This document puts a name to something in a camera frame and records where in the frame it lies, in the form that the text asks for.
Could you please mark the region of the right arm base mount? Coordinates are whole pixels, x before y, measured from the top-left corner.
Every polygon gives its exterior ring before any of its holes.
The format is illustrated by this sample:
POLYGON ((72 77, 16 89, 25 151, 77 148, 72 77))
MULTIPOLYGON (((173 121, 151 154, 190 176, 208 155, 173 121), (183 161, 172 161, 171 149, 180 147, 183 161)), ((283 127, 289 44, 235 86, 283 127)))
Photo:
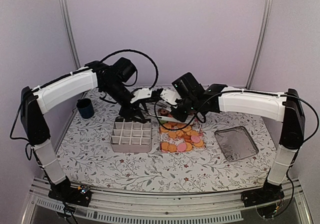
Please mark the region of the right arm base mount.
POLYGON ((280 201, 284 197, 282 185, 273 185, 268 182, 261 188, 246 190, 241 193, 241 200, 245 207, 280 201))

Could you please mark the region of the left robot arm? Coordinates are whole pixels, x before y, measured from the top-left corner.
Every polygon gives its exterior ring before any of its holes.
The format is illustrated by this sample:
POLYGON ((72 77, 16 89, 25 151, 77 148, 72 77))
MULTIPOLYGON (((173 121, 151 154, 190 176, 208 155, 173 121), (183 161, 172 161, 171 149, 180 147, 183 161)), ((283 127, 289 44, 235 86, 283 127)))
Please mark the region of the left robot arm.
POLYGON ((142 88, 131 92, 124 84, 135 71, 134 65, 124 57, 113 65, 95 60, 49 83, 22 90, 21 123, 40 167, 56 185, 54 191, 63 201, 70 201, 75 194, 65 183, 67 177, 54 151, 46 114, 79 94, 98 89, 120 105, 121 117, 145 123, 140 102, 151 97, 152 91, 142 88))

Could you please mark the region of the metal tin with white dividers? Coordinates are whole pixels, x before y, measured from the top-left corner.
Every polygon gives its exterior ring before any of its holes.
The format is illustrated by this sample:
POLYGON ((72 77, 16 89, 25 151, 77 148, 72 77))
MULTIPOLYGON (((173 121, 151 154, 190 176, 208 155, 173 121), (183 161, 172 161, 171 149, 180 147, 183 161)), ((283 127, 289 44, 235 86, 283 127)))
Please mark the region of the metal tin with white dividers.
POLYGON ((117 116, 110 138, 115 153, 148 153, 152 150, 152 123, 125 120, 117 116))

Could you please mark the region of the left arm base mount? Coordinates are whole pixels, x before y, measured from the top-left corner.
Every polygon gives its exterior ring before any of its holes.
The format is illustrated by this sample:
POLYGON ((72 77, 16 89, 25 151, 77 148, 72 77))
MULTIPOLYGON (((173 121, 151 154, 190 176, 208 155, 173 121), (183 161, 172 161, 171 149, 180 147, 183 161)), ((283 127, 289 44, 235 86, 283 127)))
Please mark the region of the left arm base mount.
POLYGON ((67 204, 88 207, 91 202, 92 192, 88 187, 83 185, 72 187, 69 184, 58 184, 51 187, 48 197, 67 204))

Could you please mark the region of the metal serving tongs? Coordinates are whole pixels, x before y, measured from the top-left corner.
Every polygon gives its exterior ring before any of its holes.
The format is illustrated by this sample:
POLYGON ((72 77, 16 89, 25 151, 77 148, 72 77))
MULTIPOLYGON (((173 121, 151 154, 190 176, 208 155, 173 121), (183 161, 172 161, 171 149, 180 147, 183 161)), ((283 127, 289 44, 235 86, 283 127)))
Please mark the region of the metal serving tongs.
POLYGON ((159 120, 166 121, 166 122, 173 122, 176 120, 172 116, 168 116, 168 115, 163 116, 163 115, 154 114, 150 112, 147 112, 146 115, 150 117, 158 118, 159 120))

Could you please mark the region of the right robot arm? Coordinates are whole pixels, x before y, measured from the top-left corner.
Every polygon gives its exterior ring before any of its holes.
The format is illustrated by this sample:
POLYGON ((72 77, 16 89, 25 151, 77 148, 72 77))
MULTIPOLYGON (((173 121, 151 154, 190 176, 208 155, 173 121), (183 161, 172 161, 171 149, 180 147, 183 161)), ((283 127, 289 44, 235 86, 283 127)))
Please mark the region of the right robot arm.
POLYGON ((266 184, 259 190, 262 202, 278 194, 278 187, 302 144, 305 134, 305 115, 295 89, 286 92, 261 92, 226 84, 211 84, 204 88, 190 73, 176 79, 174 90, 163 90, 160 97, 170 104, 171 115, 184 123, 191 114, 244 113, 282 123, 279 150, 268 172, 266 184))

